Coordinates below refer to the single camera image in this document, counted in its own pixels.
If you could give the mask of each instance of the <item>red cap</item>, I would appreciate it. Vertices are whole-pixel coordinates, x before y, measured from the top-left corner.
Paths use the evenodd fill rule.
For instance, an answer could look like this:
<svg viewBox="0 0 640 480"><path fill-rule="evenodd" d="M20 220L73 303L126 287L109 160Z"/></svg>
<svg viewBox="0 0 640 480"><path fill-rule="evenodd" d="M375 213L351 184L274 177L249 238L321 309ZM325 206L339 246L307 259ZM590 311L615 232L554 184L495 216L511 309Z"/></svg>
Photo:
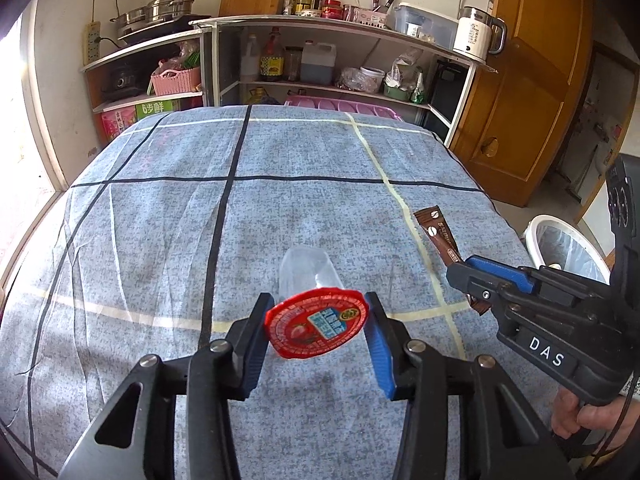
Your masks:
<svg viewBox="0 0 640 480"><path fill-rule="evenodd" d="M368 313L369 305L357 290L315 288L274 306L264 326L278 354L306 359L345 344L363 327Z"/></svg>

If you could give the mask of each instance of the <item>metal screw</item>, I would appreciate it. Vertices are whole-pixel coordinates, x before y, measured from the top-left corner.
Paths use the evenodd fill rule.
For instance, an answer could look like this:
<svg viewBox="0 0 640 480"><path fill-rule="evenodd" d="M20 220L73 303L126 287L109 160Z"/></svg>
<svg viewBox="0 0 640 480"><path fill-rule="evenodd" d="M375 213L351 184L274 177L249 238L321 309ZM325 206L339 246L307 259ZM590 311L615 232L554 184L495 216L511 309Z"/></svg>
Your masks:
<svg viewBox="0 0 640 480"><path fill-rule="evenodd" d="M411 339L406 347L409 352L413 354L419 354L420 352L424 352L427 349L427 343L424 341L420 341L419 339Z"/></svg>
<svg viewBox="0 0 640 480"><path fill-rule="evenodd" d="M231 345L226 339L214 339L209 345L209 350L212 352L226 352L230 348Z"/></svg>
<svg viewBox="0 0 640 480"><path fill-rule="evenodd" d="M478 364L482 368L493 368L495 366L495 359L490 355L479 355Z"/></svg>
<svg viewBox="0 0 640 480"><path fill-rule="evenodd" d="M156 366L158 362L158 356L153 354L147 354L142 359L140 359L140 366L145 368L151 368L152 366Z"/></svg>

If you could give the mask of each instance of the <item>bed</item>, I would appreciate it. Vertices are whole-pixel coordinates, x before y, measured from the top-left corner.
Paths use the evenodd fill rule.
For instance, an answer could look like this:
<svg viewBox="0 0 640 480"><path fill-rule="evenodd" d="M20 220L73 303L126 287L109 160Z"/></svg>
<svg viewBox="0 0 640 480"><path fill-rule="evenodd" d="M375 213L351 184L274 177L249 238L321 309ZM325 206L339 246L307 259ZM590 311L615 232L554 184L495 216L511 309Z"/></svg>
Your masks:
<svg viewBox="0 0 640 480"><path fill-rule="evenodd" d="M376 291L443 354L494 355L546 421L556 384L447 285L412 216L432 205L463 257L530 264L489 198L418 126L269 106L145 118L86 168L29 244L0 325L2 431L37 476L55 477L141 356L178 358L223 336L260 292L277 295L280 259L296 244L324 249L347 288ZM456 478L454 399L449 411ZM230 414L243 478L383 480L404 402L385 400L360 333L309 360L269 348L258 387ZM184 455L178 402L179 479Z"/></svg>

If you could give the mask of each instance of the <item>electric kettle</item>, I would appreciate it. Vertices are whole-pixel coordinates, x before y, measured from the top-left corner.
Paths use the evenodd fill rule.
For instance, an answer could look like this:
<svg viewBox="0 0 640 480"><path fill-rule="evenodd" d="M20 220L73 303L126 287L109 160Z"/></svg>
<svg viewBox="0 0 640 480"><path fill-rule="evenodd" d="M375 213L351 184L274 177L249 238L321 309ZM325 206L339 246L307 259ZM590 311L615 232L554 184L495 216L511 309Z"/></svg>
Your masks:
<svg viewBox="0 0 640 480"><path fill-rule="evenodd" d="M493 26L498 28L500 43L490 50L494 38ZM464 7L458 20L458 31L453 50L484 63L487 54L500 54L507 40L507 25L500 18L494 18L484 10Z"/></svg>

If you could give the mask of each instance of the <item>brown sachet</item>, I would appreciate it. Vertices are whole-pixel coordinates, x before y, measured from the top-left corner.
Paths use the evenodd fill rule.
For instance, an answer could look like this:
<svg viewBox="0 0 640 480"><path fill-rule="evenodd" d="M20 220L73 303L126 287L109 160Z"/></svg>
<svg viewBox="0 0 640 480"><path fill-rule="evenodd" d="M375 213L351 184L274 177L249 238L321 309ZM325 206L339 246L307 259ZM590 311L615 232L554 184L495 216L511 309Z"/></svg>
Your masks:
<svg viewBox="0 0 640 480"><path fill-rule="evenodd" d="M414 216L420 227L423 228L429 237L429 240L431 240L438 250L438 254L447 267L453 263L463 261L451 229L449 229L449 225L447 225L447 221L438 206L420 209L420 211L414 213ZM491 308L491 304L478 300L469 294L466 295L466 298L469 306L480 314L480 316Z"/></svg>

